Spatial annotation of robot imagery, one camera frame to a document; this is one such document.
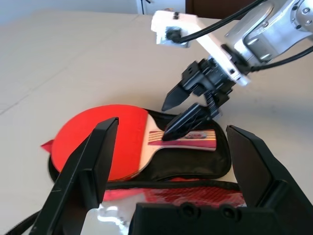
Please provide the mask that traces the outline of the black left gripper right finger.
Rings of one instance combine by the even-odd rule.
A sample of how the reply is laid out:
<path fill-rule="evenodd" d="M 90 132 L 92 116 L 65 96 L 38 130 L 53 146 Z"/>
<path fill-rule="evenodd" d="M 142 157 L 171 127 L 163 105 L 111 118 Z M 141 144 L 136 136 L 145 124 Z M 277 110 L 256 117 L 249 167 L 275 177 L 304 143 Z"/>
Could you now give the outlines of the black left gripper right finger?
<path fill-rule="evenodd" d="M 264 213 L 264 233 L 311 235 L 313 206 L 265 142 L 233 125 L 226 132 L 235 178 L 247 207 Z"/>

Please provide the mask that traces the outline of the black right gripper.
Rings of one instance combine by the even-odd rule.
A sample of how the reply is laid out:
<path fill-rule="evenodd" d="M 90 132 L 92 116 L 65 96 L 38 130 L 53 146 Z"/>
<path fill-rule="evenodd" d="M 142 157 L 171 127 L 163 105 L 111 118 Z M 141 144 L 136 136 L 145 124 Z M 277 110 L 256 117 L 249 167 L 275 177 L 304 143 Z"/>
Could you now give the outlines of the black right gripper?
<path fill-rule="evenodd" d="M 163 112 L 179 106 L 191 93 L 203 95 L 206 107 L 193 104 L 186 111 L 176 116 L 165 128 L 162 140 L 173 141 L 184 137 L 203 121 L 219 114 L 219 108 L 229 100 L 234 82 L 215 62 L 214 59 L 194 61 L 182 73 L 181 82 L 176 84 L 166 95 L 161 110 Z"/>

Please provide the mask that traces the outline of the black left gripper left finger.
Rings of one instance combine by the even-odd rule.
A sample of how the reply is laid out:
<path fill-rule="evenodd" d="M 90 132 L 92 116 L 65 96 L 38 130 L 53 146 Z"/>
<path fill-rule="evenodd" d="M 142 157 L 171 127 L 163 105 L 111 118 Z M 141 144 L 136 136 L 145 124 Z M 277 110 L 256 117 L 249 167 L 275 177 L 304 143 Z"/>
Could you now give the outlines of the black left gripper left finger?
<path fill-rule="evenodd" d="M 30 231 L 32 235 L 79 235 L 86 215 L 103 201 L 112 165 L 118 118 L 96 125 L 73 151 Z"/>

